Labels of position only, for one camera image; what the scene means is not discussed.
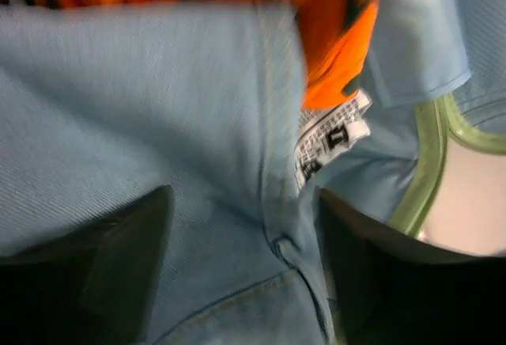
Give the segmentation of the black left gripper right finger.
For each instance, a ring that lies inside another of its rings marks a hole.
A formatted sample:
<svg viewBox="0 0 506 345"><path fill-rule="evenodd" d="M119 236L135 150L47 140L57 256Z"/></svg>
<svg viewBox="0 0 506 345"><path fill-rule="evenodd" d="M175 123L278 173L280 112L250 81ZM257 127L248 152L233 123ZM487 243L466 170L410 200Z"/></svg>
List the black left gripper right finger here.
<svg viewBox="0 0 506 345"><path fill-rule="evenodd" d="M504 257L419 241L327 189L318 216L347 343L504 343Z"/></svg>

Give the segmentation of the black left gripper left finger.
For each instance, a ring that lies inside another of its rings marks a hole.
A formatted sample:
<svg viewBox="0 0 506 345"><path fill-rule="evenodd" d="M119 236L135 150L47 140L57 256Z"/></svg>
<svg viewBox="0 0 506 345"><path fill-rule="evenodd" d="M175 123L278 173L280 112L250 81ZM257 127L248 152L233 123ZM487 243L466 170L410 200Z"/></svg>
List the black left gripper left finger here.
<svg viewBox="0 0 506 345"><path fill-rule="evenodd" d="M1 259L3 344L145 341L173 218L158 187L62 237Z"/></svg>

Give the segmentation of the green hard-shell suitcase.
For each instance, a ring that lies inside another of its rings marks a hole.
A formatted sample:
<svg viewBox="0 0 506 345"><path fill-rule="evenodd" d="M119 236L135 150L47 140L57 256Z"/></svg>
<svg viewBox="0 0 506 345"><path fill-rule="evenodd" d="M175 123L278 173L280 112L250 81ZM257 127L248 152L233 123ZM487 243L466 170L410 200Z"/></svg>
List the green hard-shell suitcase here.
<svg viewBox="0 0 506 345"><path fill-rule="evenodd" d="M380 0L361 81L370 135L304 189L326 188L405 233L421 232L451 138L505 152L505 0Z"/></svg>

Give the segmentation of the light blue denim garment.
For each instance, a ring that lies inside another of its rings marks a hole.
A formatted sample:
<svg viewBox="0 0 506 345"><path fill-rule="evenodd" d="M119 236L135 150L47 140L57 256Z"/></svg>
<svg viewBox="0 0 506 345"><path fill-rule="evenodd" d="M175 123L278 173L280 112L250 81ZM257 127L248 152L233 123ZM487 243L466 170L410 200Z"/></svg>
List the light blue denim garment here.
<svg viewBox="0 0 506 345"><path fill-rule="evenodd" d="M3 6L1 259L169 186L139 344L331 343L304 74L285 3Z"/></svg>

